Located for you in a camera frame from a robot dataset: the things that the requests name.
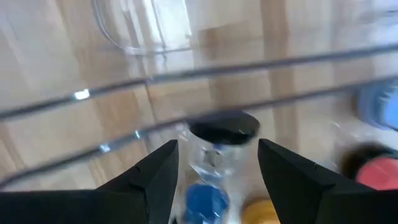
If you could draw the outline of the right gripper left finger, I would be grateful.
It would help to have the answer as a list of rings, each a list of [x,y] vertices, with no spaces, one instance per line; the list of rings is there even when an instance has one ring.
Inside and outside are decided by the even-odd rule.
[[[0,224],[168,224],[178,179],[173,139],[91,190],[0,193]]]

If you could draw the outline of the blue sand hourglass marked 10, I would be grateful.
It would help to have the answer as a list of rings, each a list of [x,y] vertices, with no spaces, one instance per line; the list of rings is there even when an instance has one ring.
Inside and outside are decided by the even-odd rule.
[[[225,180],[244,164],[260,122],[239,111],[208,121],[188,123],[188,161],[198,179],[185,192],[186,224],[223,224],[229,210]]]

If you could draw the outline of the red sand hourglass black caps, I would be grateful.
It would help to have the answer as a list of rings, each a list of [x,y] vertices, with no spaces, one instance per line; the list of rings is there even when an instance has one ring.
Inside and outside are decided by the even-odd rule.
[[[341,173],[376,190],[398,190],[398,150],[378,142],[353,146],[344,154]]]

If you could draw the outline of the clear plastic bin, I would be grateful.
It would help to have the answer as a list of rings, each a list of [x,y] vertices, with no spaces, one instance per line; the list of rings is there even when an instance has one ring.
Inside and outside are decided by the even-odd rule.
[[[224,183],[229,210],[223,224],[241,223],[249,203],[271,200],[257,158],[260,139],[340,175],[344,154],[353,146],[378,142],[398,150],[397,131],[375,128],[356,111],[359,90],[394,80],[398,73],[345,82],[319,73],[300,78],[270,73],[207,77],[135,86],[0,120],[22,123],[27,158],[25,167],[0,177],[0,193],[97,189],[175,139],[178,179],[168,224],[186,224],[185,192],[198,179],[188,161],[188,123],[243,111],[261,126],[244,164]]]
[[[398,35],[377,43],[364,29],[377,16],[398,16],[398,0],[385,9],[353,0],[119,0],[121,16],[106,12],[105,0],[91,0],[93,17],[106,41],[134,60],[198,53],[209,56],[228,48],[248,50],[262,43],[264,58],[223,66],[189,68],[79,90],[0,111],[0,120],[30,116],[122,89],[153,83],[218,77],[312,62],[370,57],[398,52]]]

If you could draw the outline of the lilac capped hourglass blue sand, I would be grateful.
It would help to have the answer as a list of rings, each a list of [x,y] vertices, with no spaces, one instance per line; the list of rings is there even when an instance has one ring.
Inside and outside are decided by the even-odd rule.
[[[359,90],[356,111],[361,121],[398,132],[398,80]]]

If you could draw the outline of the yellow sand hourglass black caps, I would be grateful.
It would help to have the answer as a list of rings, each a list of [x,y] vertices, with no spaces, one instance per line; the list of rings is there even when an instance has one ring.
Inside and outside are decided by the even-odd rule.
[[[242,224],[280,224],[274,205],[270,199],[249,203],[241,213]]]

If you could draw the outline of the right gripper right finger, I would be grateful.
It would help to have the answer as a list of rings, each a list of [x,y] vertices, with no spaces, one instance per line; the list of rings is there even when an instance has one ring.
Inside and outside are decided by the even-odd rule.
[[[268,139],[257,158],[281,224],[398,224],[398,190],[372,189]]]

